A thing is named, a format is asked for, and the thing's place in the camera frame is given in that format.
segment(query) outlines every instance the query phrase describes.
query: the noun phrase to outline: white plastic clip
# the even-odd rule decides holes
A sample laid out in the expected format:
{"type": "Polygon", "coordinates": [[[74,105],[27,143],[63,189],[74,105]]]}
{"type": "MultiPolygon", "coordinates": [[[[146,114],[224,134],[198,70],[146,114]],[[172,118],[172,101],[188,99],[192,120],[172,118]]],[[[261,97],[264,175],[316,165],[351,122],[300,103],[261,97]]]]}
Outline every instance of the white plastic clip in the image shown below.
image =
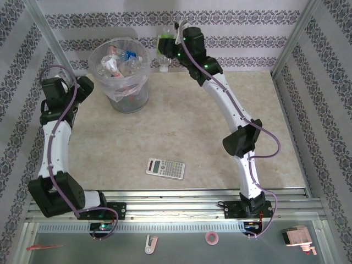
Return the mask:
{"type": "Polygon", "coordinates": [[[154,252],[157,241],[158,241],[157,236],[155,236],[155,235],[154,236],[151,236],[151,235],[147,236],[147,242],[145,243],[145,252],[147,254],[152,254],[154,252]]]}

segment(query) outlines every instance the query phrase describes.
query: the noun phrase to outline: transparent trash bin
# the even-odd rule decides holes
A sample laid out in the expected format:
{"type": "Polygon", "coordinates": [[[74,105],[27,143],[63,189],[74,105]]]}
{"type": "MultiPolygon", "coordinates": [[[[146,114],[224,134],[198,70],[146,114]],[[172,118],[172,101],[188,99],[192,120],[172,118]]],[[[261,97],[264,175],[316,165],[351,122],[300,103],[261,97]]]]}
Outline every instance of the transparent trash bin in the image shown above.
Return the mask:
{"type": "Polygon", "coordinates": [[[151,58],[148,50],[132,38],[114,38],[97,47],[88,58],[89,70],[99,87],[109,98],[114,109],[122,113],[134,113],[142,109],[148,101],[148,77],[151,58]],[[110,45],[127,51],[133,51],[142,58],[142,66],[138,73],[123,78],[104,78],[97,73],[101,59],[107,55],[110,45]]]}

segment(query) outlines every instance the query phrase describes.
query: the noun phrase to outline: beige floor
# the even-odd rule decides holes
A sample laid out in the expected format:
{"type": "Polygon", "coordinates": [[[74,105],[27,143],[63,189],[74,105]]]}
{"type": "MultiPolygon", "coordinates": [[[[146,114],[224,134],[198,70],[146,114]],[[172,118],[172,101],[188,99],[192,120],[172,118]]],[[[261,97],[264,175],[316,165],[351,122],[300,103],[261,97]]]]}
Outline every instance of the beige floor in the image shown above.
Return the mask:
{"type": "MultiPolygon", "coordinates": [[[[254,119],[282,143],[281,153],[256,161],[267,188],[303,187],[283,113],[268,71],[225,73],[254,119]]],[[[222,139],[229,130],[212,98],[188,73],[152,73],[150,98],[141,111],[121,114],[97,87],[79,107],[70,140],[71,175],[84,189],[239,188],[238,168],[222,139]],[[145,173],[150,157],[185,162],[184,180],[145,173]]],[[[275,151],[261,133],[256,153],[275,151]]]]}

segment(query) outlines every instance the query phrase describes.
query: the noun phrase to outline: patterned wallpaper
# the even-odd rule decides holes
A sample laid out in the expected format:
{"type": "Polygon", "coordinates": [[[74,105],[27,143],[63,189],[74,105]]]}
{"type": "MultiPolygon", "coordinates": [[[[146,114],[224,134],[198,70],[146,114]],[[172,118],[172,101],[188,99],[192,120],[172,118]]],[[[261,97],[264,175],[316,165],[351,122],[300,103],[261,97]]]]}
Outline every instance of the patterned wallpaper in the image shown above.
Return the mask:
{"type": "MultiPolygon", "coordinates": [[[[307,0],[265,1],[38,1],[67,58],[78,74],[87,71],[95,47],[129,36],[156,56],[156,35],[163,26],[187,19],[206,36],[208,54],[225,70],[269,70],[276,62],[307,0]]],[[[158,63],[151,67],[158,71],[158,63]]],[[[171,71],[184,70],[173,62],[171,71]]]]}
{"type": "Polygon", "coordinates": [[[22,1],[0,0],[0,17],[0,263],[12,263],[43,147],[39,72],[56,60],[22,1]]]}
{"type": "Polygon", "coordinates": [[[352,263],[352,0],[321,1],[276,84],[310,188],[352,263]]]}

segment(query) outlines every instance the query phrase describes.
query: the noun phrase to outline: pink tape roll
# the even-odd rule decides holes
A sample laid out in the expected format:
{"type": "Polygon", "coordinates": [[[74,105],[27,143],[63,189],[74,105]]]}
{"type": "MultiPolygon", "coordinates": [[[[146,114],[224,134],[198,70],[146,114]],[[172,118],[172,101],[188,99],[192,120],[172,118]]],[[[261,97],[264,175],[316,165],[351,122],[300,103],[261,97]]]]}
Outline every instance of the pink tape roll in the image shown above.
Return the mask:
{"type": "Polygon", "coordinates": [[[219,236],[217,233],[215,233],[214,231],[210,231],[208,233],[206,233],[205,235],[205,241],[207,241],[207,243],[211,246],[214,246],[216,244],[218,244],[219,242],[219,236]],[[210,240],[210,236],[213,235],[215,237],[214,241],[210,240]]]}

